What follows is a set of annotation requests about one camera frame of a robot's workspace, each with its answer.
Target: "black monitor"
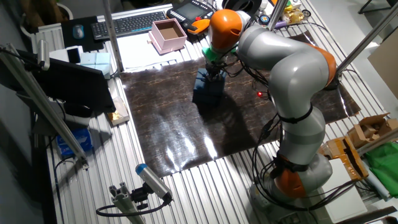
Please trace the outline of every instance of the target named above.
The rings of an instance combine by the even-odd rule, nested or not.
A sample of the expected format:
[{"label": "black monitor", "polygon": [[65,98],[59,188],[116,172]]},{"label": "black monitor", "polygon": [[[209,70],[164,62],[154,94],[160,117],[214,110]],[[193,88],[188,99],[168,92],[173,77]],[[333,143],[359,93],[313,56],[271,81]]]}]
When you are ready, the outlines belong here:
[{"label": "black monitor", "polygon": [[[21,50],[18,53],[27,60],[37,61],[36,54]],[[32,73],[45,94],[51,98],[64,100],[71,105],[87,106],[99,113],[116,110],[108,90],[108,82],[100,70],[51,58],[47,71]],[[1,60],[0,84],[14,91],[24,91]]]}]

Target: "desk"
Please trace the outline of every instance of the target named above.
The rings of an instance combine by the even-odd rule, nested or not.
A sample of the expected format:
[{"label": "desk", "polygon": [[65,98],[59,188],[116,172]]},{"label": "desk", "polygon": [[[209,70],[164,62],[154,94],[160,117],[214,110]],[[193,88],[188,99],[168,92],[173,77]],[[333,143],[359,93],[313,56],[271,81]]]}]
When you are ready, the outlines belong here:
[{"label": "desk", "polygon": [[[302,9],[312,12],[309,22],[315,22],[322,26],[321,20],[308,0],[302,0]],[[167,6],[153,7],[152,10],[166,10]],[[131,16],[143,11],[122,12],[115,17]],[[345,58],[345,52],[333,38],[324,30],[315,26],[305,25],[279,31],[280,35],[289,36],[300,34],[309,30],[319,47],[331,52],[337,64]],[[141,36],[126,37],[133,43]],[[63,48],[62,33],[59,24],[41,27],[39,33],[32,37],[33,46],[45,39],[50,43],[50,51]],[[142,64],[138,70],[146,68],[162,69],[173,63],[186,60],[196,60],[201,57],[201,48],[208,46],[208,40],[203,39],[193,44],[186,42],[185,48],[175,54],[173,60],[152,64],[148,61]],[[109,42],[100,52],[112,52]],[[112,69],[115,71],[115,62],[112,59]],[[384,109],[378,102],[368,85],[360,75],[345,72],[342,84],[361,108],[359,115],[346,118],[326,126],[325,141],[344,135],[354,124],[365,116],[384,113]],[[120,79],[110,80],[109,87],[113,95],[119,95],[127,102]],[[53,199],[57,213],[58,223],[128,223],[126,218],[105,218],[96,215],[96,208],[111,205],[111,194],[108,191],[110,185],[118,185],[124,181],[129,189],[141,187],[142,180],[134,169],[137,164],[143,163],[141,148],[137,140],[134,121],[111,127],[105,114],[98,114],[90,121],[90,129],[100,131],[93,136],[94,150],[87,153],[88,170],[74,167],[67,162],[57,169],[59,189],[55,186],[53,167],[60,161],[56,153],[47,150],[50,176],[52,179]],[[267,164],[278,149],[276,143],[266,144],[259,148],[261,156],[258,164]],[[166,185],[173,192],[174,202],[171,207],[165,207],[161,211],[144,215],[147,223],[267,223],[267,218],[261,212],[253,208],[249,202],[249,188],[251,185],[250,159],[252,150],[239,152],[232,156],[224,157],[206,164],[183,170],[164,177]],[[156,196],[149,197],[149,207],[160,205]]]}]

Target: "green bag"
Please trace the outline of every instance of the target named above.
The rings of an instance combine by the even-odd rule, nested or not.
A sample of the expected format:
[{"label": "green bag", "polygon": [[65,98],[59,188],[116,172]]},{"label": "green bag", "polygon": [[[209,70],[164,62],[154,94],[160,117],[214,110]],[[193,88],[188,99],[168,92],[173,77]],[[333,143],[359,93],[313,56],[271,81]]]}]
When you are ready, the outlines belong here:
[{"label": "green bag", "polygon": [[370,170],[390,192],[398,197],[398,144],[385,143],[365,154]]}]

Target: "black mat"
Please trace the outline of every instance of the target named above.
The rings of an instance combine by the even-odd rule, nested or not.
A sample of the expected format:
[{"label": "black mat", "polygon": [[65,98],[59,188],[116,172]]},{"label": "black mat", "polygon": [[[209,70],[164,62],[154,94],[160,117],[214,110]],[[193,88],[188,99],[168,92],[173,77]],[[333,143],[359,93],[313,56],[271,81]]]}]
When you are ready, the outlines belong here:
[{"label": "black mat", "polygon": [[[121,75],[145,162],[161,177],[254,147],[275,115],[272,102],[257,97],[246,72],[227,77],[219,107],[192,103],[197,70],[204,66],[200,59]],[[240,68],[237,62],[228,70]],[[343,85],[318,92],[312,104],[327,123],[360,111]],[[276,139],[272,133],[266,142]]]},{"label": "black mat", "polygon": [[[97,22],[97,17],[91,16],[61,23],[63,44],[65,45],[65,48],[80,45],[83,47],[84,52],[104,49],[103,41],[94,41],[91,24],[95,22]],[[78,24],[83,26],[83,31],[85,33],[84,38],[80,40],[73,38],[73,27]]]}]

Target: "keyboard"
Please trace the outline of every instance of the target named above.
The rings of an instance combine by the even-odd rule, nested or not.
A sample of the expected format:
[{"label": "keyboard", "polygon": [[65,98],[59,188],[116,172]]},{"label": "keyboard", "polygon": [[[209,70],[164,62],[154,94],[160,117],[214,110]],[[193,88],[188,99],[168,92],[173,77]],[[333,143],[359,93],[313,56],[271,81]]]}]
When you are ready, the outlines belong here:
[{"label": "keyboard", "polygon": [[[121,19],[114,19],[116,37],[143,34],[152,29],[152,22],[166,19],[163,12],[152,12],[138,16],[130,16]],[[94,40],[109,39],[105,22],[97,22],[91,25]]]}]

